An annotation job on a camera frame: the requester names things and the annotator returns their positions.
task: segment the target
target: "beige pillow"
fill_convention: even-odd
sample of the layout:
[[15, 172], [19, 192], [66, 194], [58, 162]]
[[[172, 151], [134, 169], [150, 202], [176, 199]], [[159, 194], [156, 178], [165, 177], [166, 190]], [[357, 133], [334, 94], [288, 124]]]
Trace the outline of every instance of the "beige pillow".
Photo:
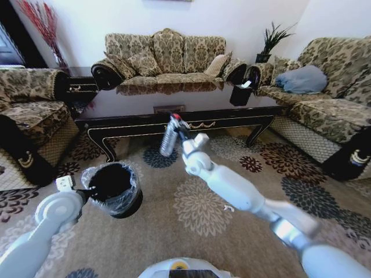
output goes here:
[[204, 71], [204, 74], [210, 75], [212, 77], [217, 77], [221, 74], [226, 65], [231, 61], [232, 52], [228, 54], [221, 54], [214, 58], [210, 66]]
[[128, 58], [128, 62], [141, 76], [156, 76], [162, 74], [155, 57], [150, 50], [143, 50], [142, 52], [135, 54]]
[[299, 61], [275, 56], [271, 85], [276, 85], [276, 77], [279, 74], [282, 74], [286, 71], [292, 71], [293, 69], [296, 70], [297, 68], [301, 68], [302, 66], [302, 63]]
[[135, 70], [125, 61], [124, 58], [114, 54], [108, 54], [104, 52], [108, 61], [118, 70], [122, 77], [125, 79], [133, 78], [136, 73]]

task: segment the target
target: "plastic bag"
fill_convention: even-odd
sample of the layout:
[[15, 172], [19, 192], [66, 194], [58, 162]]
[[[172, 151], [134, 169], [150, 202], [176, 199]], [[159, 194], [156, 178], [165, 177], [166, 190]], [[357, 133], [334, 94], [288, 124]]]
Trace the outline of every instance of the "plastic bag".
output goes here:
[[[99, 206], [103, 211], [106, 211], [112, 216], [123, 214], [126, 210], [128, 210], [131, 205], [134, 203], [136, 198], [138, 197], [140, 190], [139, 187], [139, 181], [137, 180], [137, 175], [135, 175], [134, 170], [122, 163], [122, 162], [111, 162], [111, 163], [105, 163], [101, 164], [97, 167], [90, 167], [83, 171], [81, 176], [81, 183], [86, 189], [90, 189], [90, 181], [92, 178], [97, 174], [97, 172], [103, 168], [106, 169], [106, 167], [111, 167], [113, 165], [121, 165], [123, 169], [128, 171], [130, 173], [130, 184], [131, 187], [129, 189], [124, 190], [122, 193], [120, 193], [118, 196], [108, 197], [104, 202], [97, 200], [92, 196], [90, 198], [90, 201], [93, 202], [96, 206]], [[107, 177], [106, 183], [114, 182], [115, 184], [119, 184], [120, 181], [114, 181], [112, 180], [112, 177]], [[104, 188], [104, 186], [107, 186], [107, 184], [97, 185], [102, 186], [101, 188]]]

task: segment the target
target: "white wall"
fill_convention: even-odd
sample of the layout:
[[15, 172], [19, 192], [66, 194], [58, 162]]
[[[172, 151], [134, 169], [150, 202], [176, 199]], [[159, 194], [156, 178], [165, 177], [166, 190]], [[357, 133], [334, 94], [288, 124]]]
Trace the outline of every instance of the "white wall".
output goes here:
[[371, 35], [371, 0], [310, 0], [285, 57], [297, 58], [305, 46], [324, 36], [363, 38]]
[[[310, 0], [46, 0], [58, 17], [57, 35], [70, 66], [91, 66], [104, 58], [109, 32], [153, 34], [172, 28], [184, 35], [219, 35], [234, 57], [254, 62], [264, 45], [271, 21], [283, 27], [299, 22]], [[55, 65], [48, 46], [11, 0], [49, 66]], [[287, 41], [273, 53], [282, 54]]]

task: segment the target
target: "black coffee table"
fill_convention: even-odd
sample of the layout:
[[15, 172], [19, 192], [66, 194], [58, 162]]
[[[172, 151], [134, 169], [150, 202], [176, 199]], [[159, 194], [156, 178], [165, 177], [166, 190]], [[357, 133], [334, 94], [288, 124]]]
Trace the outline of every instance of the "black coffee table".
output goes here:
[[108, 138], [162, 134], [169, 111], [192, 131], [255, 126], [246, 141], [251, 146], [284, 108], [230, 83], [120, 85], [100, 91], [75, 121], [112, 162], [116, 154]]

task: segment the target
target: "carpet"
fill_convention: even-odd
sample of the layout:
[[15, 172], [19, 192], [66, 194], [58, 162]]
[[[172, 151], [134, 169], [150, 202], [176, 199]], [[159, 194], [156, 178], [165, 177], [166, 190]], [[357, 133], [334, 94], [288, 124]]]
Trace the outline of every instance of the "carpet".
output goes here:
[[[370, 181], [331, 179], [269, 130], [246, 148], [249, 132], [209, 131], [205, 150], [267, 198], [290, 201], [316, 217], [322, 224], [318, 240], [371, 269]], [[295, 252], [275, 238], [268, 223], [249, 213], [224, 210], [224, 200], [184, 171], [180, 147], [164, 158], [158, 152], [160, 142], [157, 136], [111, 140], [118, 158], [139, 177], [142, 206], [118, 220], [88, 202], [79, 222], [53, 237], [38, 278], [134, 278], [149, 265], [173, 257], [205, 259], [239, 277], [306, 277]], [[81, 188], [82, 171], [105, 159], [83, 134], [59, 166], [59, 176], [73, 175]], [[35, 227], [38, 203], [55, 191], [55, 185], [49, 185], [0, 192], [0, 255]]]

